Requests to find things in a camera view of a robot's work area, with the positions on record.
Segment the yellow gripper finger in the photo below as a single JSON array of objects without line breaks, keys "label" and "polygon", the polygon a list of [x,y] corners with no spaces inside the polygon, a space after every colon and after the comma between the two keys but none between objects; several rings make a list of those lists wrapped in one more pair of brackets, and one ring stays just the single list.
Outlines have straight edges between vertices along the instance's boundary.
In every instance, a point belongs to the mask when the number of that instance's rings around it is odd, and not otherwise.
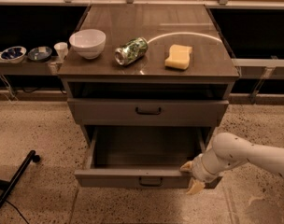
[{"label": "yellow gripper finger", "polygon": [[180,167],[180,171],[185,173],[190,173],[192,171],[192,165],[193,161],[187,161]]},{"label": "yellow gripper finger", "polygon": [[192,178],[190,180],[188,189],[187,189],[187,194],[189,195],[194,195],[198,192],[200,192],[201,190],[203,190],[205,188],[206,184],[204,182],[199,181],[198,179],[194,179]]}]

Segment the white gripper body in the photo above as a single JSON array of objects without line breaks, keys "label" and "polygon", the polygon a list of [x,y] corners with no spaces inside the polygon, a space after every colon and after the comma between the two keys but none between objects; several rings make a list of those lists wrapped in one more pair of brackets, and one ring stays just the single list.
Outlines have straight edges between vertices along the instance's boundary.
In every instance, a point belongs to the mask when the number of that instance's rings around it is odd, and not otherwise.
[{"label": "white gripper body", "polygon": [[211,174],[202,163],[202,154],[198,155],[192,161],[192,176],[201,182],[211,183],[217,176]]}]

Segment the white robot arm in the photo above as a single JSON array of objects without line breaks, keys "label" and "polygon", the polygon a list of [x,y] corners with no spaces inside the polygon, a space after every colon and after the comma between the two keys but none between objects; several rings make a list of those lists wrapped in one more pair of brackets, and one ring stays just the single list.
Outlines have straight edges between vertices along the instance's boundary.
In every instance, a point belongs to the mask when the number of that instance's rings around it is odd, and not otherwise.
[{"label": "white robot arm", "polygon": [[187,161],[180,171],[191,176],[187,193],[194,195],[222,172],[251,163],[284,179],[284,148],[250,143],[232,133],[218,133],[211,148]]}]

